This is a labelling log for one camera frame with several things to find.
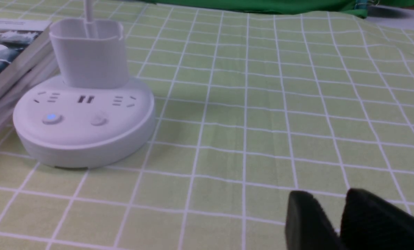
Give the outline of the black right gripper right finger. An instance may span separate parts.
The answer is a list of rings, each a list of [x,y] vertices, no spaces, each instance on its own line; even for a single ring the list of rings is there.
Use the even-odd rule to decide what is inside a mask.
[[[351,188],[339,237],[349,250],[414,250],[414,217],[365,189]]]

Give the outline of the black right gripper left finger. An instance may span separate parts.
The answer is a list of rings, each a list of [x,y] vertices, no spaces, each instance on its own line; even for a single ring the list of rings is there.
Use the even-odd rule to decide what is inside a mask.
[[[342,242],[320,203],[305,191],[289,193],[285,240],[288,250],[342,250]]]

